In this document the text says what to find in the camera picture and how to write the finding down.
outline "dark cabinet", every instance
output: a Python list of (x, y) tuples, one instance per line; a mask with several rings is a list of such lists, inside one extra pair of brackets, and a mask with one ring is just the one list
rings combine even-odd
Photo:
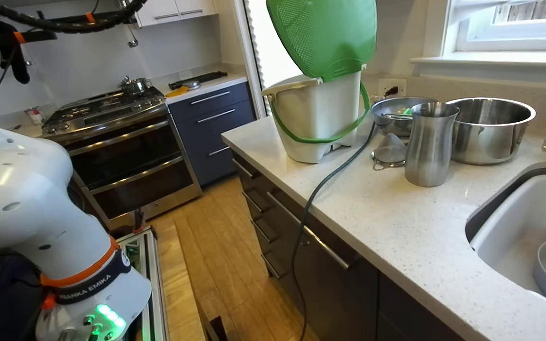
[(246, 83), (168, 106), (200, 185), (235, 172), (221, 133), (254, 121)]
[[(233, 153), (269, 275), (300, 309), (290, 273), (303, 207)], [(412, 296), (309, 215), (295, 263), (321, 341), (461, 340)]]

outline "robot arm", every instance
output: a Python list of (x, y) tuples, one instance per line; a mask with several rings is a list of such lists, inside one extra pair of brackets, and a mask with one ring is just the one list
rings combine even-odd
[[(60, 145), (0, 129), (0, 248), (11, 247), (27, 257), (42, 271), (42, 282), (47, 280), (55, 291), (58, 286), (73, 289), (94, 283), (115, 255), (127, 261), (97, 218), (70, 201), (72, 172), (69, 155)], [(150, 282), (131, 269), (103, 283), (105, 289), (95, 295), (86, 293), (78, 302), (42, 311), (37, 339), (57, 340), (71, 328), (78, 340), (87, 340), (97, 324), (102, 324), (98, 340), (123, 335), (147, 304)], [(123, 320), (123, 328), (105, 319), (97, 309), (102, 305)], [(93, 317), (92, 323), (84, 326), (87, 316)]]

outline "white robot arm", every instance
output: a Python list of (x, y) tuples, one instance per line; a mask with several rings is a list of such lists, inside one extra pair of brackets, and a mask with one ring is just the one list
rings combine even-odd
[(0, 248), (32, 261), (56, 294), (39, 316), (38, 340), (110, 341), (143, 310), (151, 284), (97, 218), (70, 201), (72, 172), (60, 145), (0, 129)]

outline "orange object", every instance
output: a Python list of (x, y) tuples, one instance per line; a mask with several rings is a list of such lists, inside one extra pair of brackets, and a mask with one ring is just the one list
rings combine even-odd
[(91, 23), (95, 23), (96, 20), (94, 20), (94, 16), (91, 14), (91, 12), (87, 12), (85, 13), (85, 16), (87, 17), (87, 21), (91, 22)]
[(71, 277), (59, 279), (59, 280), (52, 280), (49, 279), (46, 275), (41, 274), (39, 276), (39, 280), (41, 281), (41, 285), (44, 287), (68, 287), (69, 285), (73, 285), (75, 283), (79, 283), (80, 281), (83, 281), (84, 279), (88, 278), (89, 276), (92, 276), (95, 274), (104, 263), (106, 263), (111, 255), (115, 252), (115, 250), (119, 249), (119, 244), (113, 239), (113, 237), (109, 236), (111, 238), (111, 246), (107, 250), (107, 252), (102, 256), (96, 263), (90, 265), (87, 269), (83, 270), (79, 274), (73, 275)]
[(168, 92), (165, 97), (174, 97), (174, 96), (182, 95), (182, 94), (186, 93), (186, 91), (188, 91), (188, 90), (189, 90), (188, 87), (181, 86), (178, 89), (173, 90), (172, 92)]
[(41, 309), (50, 310), (50, 309), (54, 309), (55, 306), (56, 306), (56, 295), (52, 293), (47, 294), (47, 296), (45, 297), (45, 300), (41, 304)]
[(27, 43), (27, 41), (24, 40), (24, 37), (22, 36), (21, 32), (16, 31), (16, 32), (14, 32), (14, 35), (16, 37), (16, 40), (18, 40), (19, 44), (26, 44)]

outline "kitchen sink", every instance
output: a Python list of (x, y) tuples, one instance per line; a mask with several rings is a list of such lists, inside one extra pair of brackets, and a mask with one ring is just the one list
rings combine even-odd
[(542, 294), (533, 269), (546, 242), (546, 168), (529, 170), (506, 186), (469, 220), (465, 232), (492, 269)]

